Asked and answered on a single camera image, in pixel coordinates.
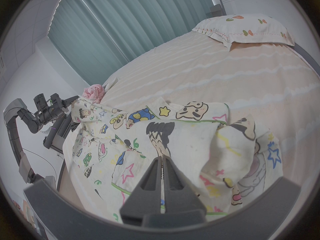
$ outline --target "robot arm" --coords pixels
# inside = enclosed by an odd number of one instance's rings
[[[43,177],[34,173],[26,154],[23,152],[18,134],[16,118],[19,116],[28,126],[30,132],[35,134],[42,129],[43,125],[64,116],[65,112],[68,112],[67,107],[70,106],[71,102],[76,100],[78,97],[79,96],[74,96],[66,100],[61,100],[59,95],[55,93],[50,97],[52,105],[48,106],[44,95],[39,94],[34,98],[35,105],[38,109],[34,115],[28,110],[22,99],[17,98],[3,111],[10,145],[14,157],[19,165],[19,173],[26,183],[34,183],[37,180],[43,179]]]

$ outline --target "pink cloth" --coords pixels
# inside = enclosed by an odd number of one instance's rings
[[[94,84],[84,89],[82,97],[92,100],[92,103],[100,103],[104,95],[104,88],[100,84]]]

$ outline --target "bed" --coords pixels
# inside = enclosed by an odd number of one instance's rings
[[[106,83],[114,78],[119,80],[104,95],[103,105],[138,110],[159,97],[176,104],[226,103],[228,123],[251,114],[273,131],[286,178],[301,186],[314,177],[320,162],[316,155],[320,81],[310,64],[289,46],[233,43],[228,52],[223,43],[191,31],[142,54]],[[63,145],[72,184],[85,210],[112,219],[106,215],[106,202],[92,194],[92,186],[72,160],[76,137],[77,130],[70,132]]]

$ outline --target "pillow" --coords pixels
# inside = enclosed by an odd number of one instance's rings
[[[206,18],[193,28],[217,41],[230,51],[233,42],[274,43],[294,46],[294,38],[275,19],[263,14],[227,15]]]

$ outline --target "green leaf print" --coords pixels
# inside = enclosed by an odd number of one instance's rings
[[[119,217],[118,217],[117,214],[114,213],[113,216],[114,216],[114,219],[115,219],[116,221],[119,221]]]
[[[139,143],[137,143],[136,140],[137,140],[137,138],[135,138],[134,141],[133,141],[133,147],[135,149],[137,149],[139,147]]]

